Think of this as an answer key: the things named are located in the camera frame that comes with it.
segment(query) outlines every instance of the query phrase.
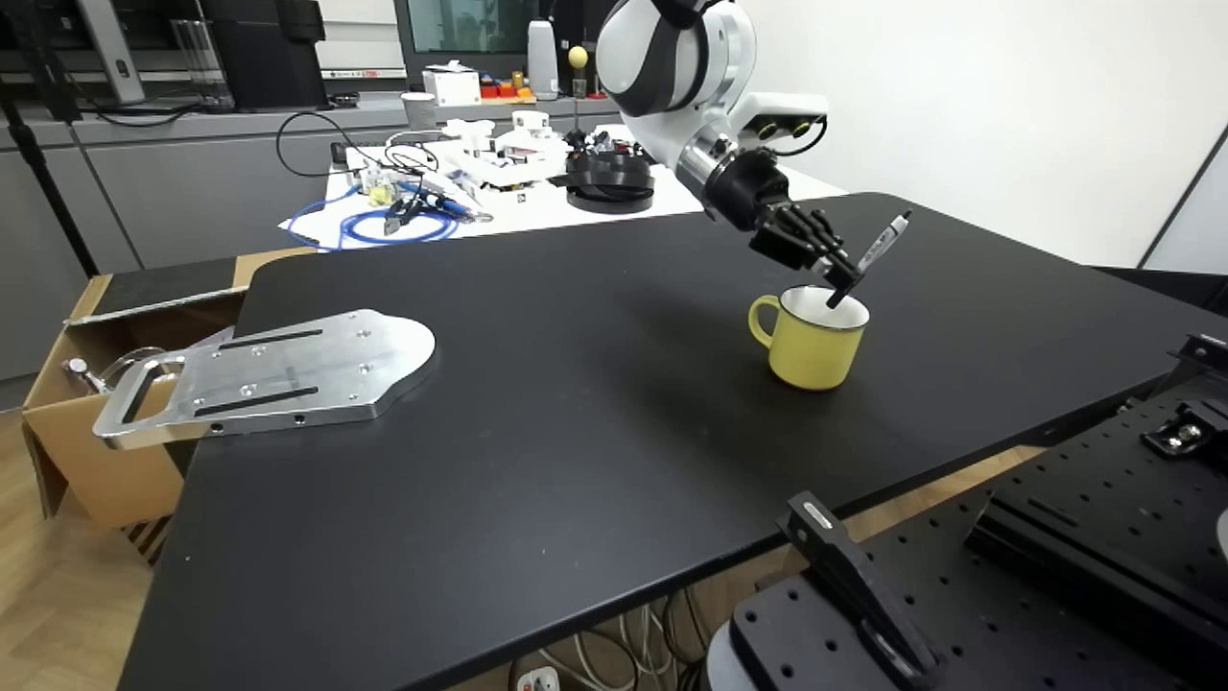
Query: floor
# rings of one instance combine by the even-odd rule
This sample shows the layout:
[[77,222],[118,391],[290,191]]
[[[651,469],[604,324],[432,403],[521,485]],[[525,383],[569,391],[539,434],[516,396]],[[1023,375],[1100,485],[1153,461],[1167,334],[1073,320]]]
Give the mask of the floor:
[[[847,519],[851,539],[871,539],[926,506],[997,478],[1041,448],[1011,448],[888,506]],[[755,563],[700,584],[700,613],[722,613],[766,571],[791,567],[780,551]],[[0,412],[0,691],[114,688],[154,571],[109,530],[65,505],[41,519],[18,416]],[[508,672],[466,682],[494,691]]]

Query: white desk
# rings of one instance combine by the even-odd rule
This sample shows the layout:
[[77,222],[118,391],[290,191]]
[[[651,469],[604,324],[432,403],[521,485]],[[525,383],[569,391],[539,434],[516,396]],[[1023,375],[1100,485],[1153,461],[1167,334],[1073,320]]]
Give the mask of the white desk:
[[[786,171],[786,178],[791,178],[794,200],[839,195],[839,189],[814,181],[806,174]],[[628,210],[628,217],[578,210],[569,204],[569,189],[557,189],[557,185],[535,185],[525,191],[493,191],[479,200],[493,220],[459,222],[456,233],[450,233],[450,240],[521,233],[521,232],[553,232],[553,227],[594,227],[594,222],[704,210],[700,200],[668,171],[651,164],[651,181],[658,181],[651,208]],[[326,185],[326,200],[338,200],[348,189],[354,189],[354,181],[347,174],[334,174]],[[374,204],[362,195],[348,195],[340,204],[326,204],[319,217],[294,217],[280,227],[312,240],[319,250],[375,250],[375,246],[384,246],[384,241],[356,241],[356,240],[340,233],[340,222],[362,210],[374,210]],[[424,220],[424,222],[409,222],[403,233],[386,233],[386,241],[417,241],[432,227],[436,222]]]

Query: monitor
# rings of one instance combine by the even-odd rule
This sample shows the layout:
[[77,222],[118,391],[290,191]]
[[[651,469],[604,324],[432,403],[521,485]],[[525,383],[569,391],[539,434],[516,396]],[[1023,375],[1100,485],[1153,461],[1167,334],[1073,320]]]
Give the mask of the monitor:
[[424,68],[443,62],[466,62],[499,80],[525,73],[539,17],[545,17],[540,0],[397,0],[409,90],[424,90]]

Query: box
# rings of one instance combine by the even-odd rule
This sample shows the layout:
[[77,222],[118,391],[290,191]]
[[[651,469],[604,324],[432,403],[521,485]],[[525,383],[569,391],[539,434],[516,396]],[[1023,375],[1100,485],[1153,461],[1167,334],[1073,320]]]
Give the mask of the box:
[[[91,371],[102,371],[140,345],[183,348],[233,324],[262,264],[298,254],[308,250],[96,278],[85,286],[22,403],[22,437],[38,478],[41,515],[54,515],[65,492],[73,492],[85,515],[109,530],[157,521],[178,510],[183,474],[174,453],[166,447],[102,447],[91,434],[102,396],[81,389],[65,371],[65,361],[85,359]],[[169,383],[154,383],[145,407],[160,407],[169,391]]]

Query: yellow mug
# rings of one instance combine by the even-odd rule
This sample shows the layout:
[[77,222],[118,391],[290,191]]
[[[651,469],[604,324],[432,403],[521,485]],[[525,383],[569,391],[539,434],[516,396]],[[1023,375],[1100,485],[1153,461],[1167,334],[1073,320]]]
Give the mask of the yellow mug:
[[828,308],[828,295],[828,288],[806,286],[761,295],[746,314],[752,337],[766,348],[770,371],[791,389],[828,391],[847,380],[871,313],[851,295]]

